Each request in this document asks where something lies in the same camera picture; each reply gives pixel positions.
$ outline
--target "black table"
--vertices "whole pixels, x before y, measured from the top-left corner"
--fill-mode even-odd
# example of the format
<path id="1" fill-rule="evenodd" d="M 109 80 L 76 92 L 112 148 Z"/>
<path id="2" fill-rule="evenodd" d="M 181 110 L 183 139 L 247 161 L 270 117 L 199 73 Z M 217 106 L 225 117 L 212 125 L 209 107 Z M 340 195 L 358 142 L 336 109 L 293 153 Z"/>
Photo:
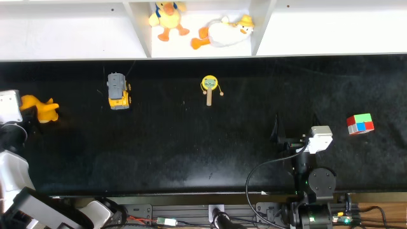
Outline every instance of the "black table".
<path id="1" fill-rule="evenodd" d="M 129 71 L 132 109 L 112 111 L 107 75 Z M 212 107 L 199 85 L 208 74 L 224 92 Z M 308 132 L 314 114 L 331 127 L 317 162 L 337 173 L 338 192 L 406 191 L 406 86 L 405 55 L 0 64 L 0 90 L 60 105 L 23 154 L 49 195 L 242 192 L 253 167 L 281 156 L 269 142 L 276 112 L 289 137 Z M 349 136 L 346 118 L 359 113 L 376 130 Z M 294 190 L 282 163 L 251 187 Z"/>

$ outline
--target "yellow plush duck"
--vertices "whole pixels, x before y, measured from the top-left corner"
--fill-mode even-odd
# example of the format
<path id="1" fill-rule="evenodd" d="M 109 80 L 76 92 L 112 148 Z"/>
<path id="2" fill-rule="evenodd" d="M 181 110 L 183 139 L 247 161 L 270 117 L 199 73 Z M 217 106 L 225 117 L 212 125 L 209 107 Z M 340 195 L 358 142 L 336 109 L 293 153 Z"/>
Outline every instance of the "yellow plush duck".
<path id="1" fill-rule="evenodd" d="M 37 116 L 40 123 L 47 123 L 49 121 L 57 121 L 58 114 L 55 109 L 59 108 L 58 104 L 53 103 L 53 99 L 50 99 L 46 104 L 40 102 L 33 95 L 25 95 L 21 97 L 22 106 L 20 110 L 31 108 L 33 106 L 37 107 Z"/>
<path id="2" fill-rule="evenodd" d="M 226 47 L 247 39 L 253 32 L 254 24 L 249 15 L 243 15 L 236 24 L 230 23 L 228 17 L 211 21 L 207 27 L 199 30 L 199 37 L 191 40 L 191 46 L 197 50 L 203 45 Z"/>
<path id="3" fill-rule="evenodd" d="M 190 33 L 180 24 L 181 14 L 178 10 L 185 11 L 184 3 L 176 2 L 156 2 L 156 11 L 150 16 L 148 22 L 151 26 L 160 25 L 164 28 L 163 34 L 158 35 L 158 39 L 169 41 L 170 30 L 178 29 L 179 35 L 185 36 Z"/>

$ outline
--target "rubik's cube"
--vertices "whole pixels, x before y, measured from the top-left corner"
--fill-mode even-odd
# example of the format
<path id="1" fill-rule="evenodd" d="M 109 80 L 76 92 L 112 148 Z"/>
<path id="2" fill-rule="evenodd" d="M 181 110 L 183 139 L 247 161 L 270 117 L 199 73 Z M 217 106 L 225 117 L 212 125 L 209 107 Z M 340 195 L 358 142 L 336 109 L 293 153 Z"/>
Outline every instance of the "rubik's cube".
<path id="1" fill-rule="evenodd" d="M 367 114 L 357 114 L 346 120 L 349 134 L 364 134 L 375 129 L 371 116 Z"/>

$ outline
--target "white plush duck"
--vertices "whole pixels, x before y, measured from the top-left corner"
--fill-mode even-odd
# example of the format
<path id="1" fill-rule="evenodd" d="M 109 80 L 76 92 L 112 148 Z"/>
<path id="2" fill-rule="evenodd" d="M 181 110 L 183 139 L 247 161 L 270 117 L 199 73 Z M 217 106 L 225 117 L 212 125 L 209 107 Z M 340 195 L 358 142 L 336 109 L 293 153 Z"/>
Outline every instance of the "white plush duck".
<path id="1" fill-rule="evenodd" d="M 237 44 L 247 39 L 253 32 L 254 24 L 249 15 L 244 15 L 241 21 L 236 24 L 230 23 L 228 17 L 222 20 L 215 20 L 207 27 L 199 30 L 199 37 L 193 38 L 191 46 L 197 50 L 202 45 L 211 44 L 215 47 L 225 47 Z"/>

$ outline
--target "toy truck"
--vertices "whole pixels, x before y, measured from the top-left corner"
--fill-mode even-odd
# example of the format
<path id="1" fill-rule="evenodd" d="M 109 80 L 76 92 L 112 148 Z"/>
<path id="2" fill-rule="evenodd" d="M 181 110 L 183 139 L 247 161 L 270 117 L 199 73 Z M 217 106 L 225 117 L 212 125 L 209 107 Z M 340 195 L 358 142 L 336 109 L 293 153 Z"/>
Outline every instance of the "toy truck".
<path id="1" fill-rule="evenodd" d="M 113 110 L 128 109 L 132 104 L 130 91 L 132 87 L 126 82 L 126 77 L 120 73 L 111 73 L 107 76 L 109 88 L 109 105 Z"/>

